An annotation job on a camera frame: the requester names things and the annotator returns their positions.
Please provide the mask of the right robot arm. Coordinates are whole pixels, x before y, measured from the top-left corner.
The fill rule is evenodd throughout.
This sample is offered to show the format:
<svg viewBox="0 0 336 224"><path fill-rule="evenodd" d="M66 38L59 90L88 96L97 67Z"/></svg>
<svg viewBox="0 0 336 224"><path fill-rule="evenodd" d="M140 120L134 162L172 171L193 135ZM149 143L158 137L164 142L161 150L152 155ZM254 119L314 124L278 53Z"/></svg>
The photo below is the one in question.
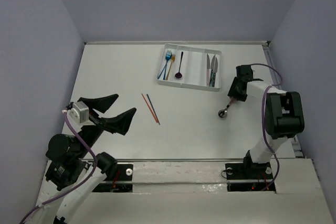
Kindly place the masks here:
<svg viewBox="0 0 336 224"><path fill-rule="evenodd" d="M239 102L255 98L261 105L258 119L261 120L262 139L248 150L240 168L233 169L233 173L253 178L267 169L270 159L287 139L304 130L301 96L299 92L280 90L276 84L255 78L251 65L236 67L228 96Z"/></svg>

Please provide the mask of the dark patterned handle knife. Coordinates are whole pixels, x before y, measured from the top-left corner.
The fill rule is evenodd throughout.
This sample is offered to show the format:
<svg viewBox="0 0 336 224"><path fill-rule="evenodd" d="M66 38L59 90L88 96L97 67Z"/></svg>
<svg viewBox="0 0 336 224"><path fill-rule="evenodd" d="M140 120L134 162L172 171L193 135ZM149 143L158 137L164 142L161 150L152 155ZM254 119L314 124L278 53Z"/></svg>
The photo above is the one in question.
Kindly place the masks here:
<svg viewBox="0 0 336 224"><path fill-rule="evenodd" d="M209 79L209 87L212 87L212 82L213 82L213 72L214 72L214 66L215 66L215 55L213 55L212 60L211 60L211 74L210 74L210 79Z"/></svg>

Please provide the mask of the purple spoon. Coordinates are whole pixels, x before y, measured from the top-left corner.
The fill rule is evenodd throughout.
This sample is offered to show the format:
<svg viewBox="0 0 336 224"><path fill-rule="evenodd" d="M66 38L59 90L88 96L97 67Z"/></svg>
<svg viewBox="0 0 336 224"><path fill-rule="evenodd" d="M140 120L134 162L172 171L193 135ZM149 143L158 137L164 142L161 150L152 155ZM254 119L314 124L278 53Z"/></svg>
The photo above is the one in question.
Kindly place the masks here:
<svg viewBox="0 0 336 224"><path fill-rule="evenodd" d="M183 56L184 56L184 52L182 51L181 56L180 56L180 64L179 64L178 72L175 74L176 79L182 78L181 66L182 66Z"/></svg>

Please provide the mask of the gold fork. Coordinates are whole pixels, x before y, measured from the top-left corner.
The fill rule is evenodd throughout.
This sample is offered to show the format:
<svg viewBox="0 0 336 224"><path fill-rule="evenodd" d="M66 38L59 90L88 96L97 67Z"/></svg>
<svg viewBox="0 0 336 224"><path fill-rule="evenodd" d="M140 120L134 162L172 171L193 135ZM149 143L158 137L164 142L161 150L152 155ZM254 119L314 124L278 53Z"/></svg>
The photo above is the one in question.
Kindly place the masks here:
<svg viewBox="0 0 336 224"><path fill-rule="evenodd" d="M165 80L168 80L168 78L169 78L169 75L170 75L170 72L171 72L172 65L173 65L173 63L174 63L174 61L175 61L175 57L176 57L175 54L173 54L173 55L171 56L169 70L168 70L168 73L167 73L167 75L166 75L166 77L165 77Z"/></svg>

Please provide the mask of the teal handled knife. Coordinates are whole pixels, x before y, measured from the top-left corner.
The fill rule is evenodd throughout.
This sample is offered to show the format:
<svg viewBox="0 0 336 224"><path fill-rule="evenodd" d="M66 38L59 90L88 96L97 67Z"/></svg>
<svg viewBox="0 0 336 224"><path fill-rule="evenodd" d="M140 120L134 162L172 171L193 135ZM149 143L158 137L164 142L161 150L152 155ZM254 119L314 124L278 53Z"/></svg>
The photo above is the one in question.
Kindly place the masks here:
<svg viewBox="0 0 336 224"><path fill-rule="evenodd" d="M217 59L217 57L215 57L212 87L215 87L217 71L218 71L218 59Z"/></svg>

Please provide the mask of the blue chopstick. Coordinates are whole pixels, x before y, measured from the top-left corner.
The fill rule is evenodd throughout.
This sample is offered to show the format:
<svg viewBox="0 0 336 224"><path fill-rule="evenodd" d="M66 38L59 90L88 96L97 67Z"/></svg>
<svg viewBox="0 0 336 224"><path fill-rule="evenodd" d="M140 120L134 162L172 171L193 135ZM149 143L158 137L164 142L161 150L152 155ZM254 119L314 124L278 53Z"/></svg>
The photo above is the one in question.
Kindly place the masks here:
<svg viewBox="0 0 336 224"><path fill-rule="evenodd" d="M152 101L151 101L151 99L150 99L149 94L146 94L146 96L147 96L147 98L148 98L148 101L149 101L149 103L150 103L150 106L151 106L151 108L152 108L152 111L153 111L153 113L154 113L154 115L155 115L155 118L156 118L156 120L157 120L157 123L158 123L159 125L161 125L161 124L160 124L160 121L159 121L159 118L158 118L158 116L157 116L157 114L156 114L155 108L154 108L154 106L153 106L153 104L152 104Z"/></svg>

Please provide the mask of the pink handled knife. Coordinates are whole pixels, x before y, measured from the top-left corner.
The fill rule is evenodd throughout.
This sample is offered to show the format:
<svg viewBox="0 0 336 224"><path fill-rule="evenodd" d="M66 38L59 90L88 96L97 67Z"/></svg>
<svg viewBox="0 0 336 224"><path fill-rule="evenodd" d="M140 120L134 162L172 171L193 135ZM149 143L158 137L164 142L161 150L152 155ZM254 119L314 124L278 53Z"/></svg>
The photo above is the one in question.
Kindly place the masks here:
<svg viewBox="0 0 336 224"><path fill-rule="evenodd" d="M210 58L209 58L209 55L207 54L207 70L206 70L206 86L207 87L209 86L210 68L211 68Z"/></svg>

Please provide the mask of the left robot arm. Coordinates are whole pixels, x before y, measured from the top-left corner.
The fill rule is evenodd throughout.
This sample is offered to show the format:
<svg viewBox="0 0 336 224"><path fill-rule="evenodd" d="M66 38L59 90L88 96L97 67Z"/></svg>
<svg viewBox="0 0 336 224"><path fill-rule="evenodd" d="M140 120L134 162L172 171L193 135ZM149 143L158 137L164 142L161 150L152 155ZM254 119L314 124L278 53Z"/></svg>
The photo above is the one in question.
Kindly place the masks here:
<svg viewBox="0 0 336 224"><path fill-rule="evenodd" d="M95 154L91 149L103 132L120 135L128 132L136 108L113 118L99 115L118 97L117 94L96 99L80 97L62 111L72 134L56 134L48 143L46 157L50 164L44 181L53 187L41 191L36 206L21 223L70 223L80 205L104 180L110 181L112 190L117 192L124 189L118 181L132 180L131 164L119 165L108 153Z"/></svg>

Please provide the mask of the pink handled silver spoon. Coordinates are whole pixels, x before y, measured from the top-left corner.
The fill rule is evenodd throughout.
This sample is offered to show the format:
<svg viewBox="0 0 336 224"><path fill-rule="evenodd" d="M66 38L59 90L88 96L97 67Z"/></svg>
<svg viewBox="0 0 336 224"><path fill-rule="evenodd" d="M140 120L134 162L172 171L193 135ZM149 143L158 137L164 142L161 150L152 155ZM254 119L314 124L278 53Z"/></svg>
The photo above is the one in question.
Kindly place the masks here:
<svg viewBox="0 0 336 224"><path fill-rule="evenodd" d="M227 106L224 109L219 110L218 116L220 118L226 118L227 117L227 113L228 113L228 109L230 108L230 106L233 103L235 103L235 101L236 101L235 99L231 98L230 101L229 101L229 103L227 104Z"/></svg>

